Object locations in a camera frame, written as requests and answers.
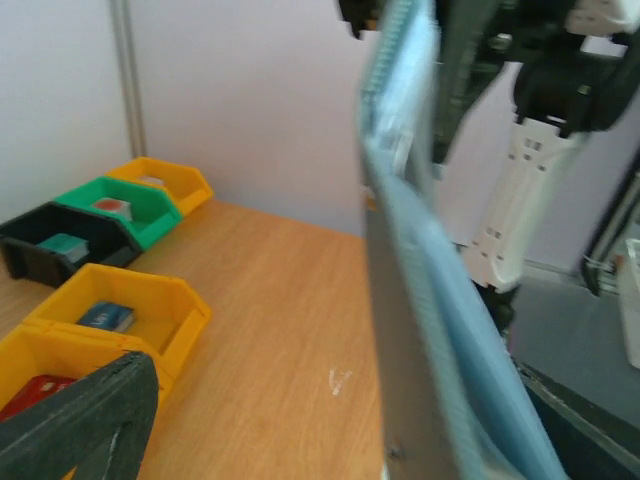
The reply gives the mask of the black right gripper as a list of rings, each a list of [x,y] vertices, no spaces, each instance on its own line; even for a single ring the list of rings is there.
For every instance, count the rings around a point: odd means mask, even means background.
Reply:
[[[446,161],[466,113],[515,43],[516,1],[341,1],[354,38],[380,34],[361,83],[358,131],[392,159]]]

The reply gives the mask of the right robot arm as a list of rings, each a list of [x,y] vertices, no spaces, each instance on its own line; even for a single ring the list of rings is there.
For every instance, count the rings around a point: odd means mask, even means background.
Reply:
[[[589,136],[639,87],[635,1],[342,1],[354,37],[381,41],[363,82],[358,132],[367,181],[424,186],[465,115],[519,65],[506,169],[463,258],[499,332],[513,320],[531,238]]]

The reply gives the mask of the teal leather card holder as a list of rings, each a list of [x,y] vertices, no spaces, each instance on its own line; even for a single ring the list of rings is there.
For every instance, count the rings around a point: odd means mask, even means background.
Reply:
[[[358,99],[385,479],[562,479],[563,466],[432,210],[440,29],[391,1]]]

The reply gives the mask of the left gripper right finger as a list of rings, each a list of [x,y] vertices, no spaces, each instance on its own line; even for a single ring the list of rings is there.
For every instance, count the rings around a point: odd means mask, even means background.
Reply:
[[[515,366],[571,479],[639,478],[638,428],[529,365]]]

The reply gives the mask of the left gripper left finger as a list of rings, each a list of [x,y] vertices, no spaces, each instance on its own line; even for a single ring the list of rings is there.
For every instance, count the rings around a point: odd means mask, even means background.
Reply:
[[[3,479],[135,479],[159,402],[152,358],[129,352],[1,424]]]

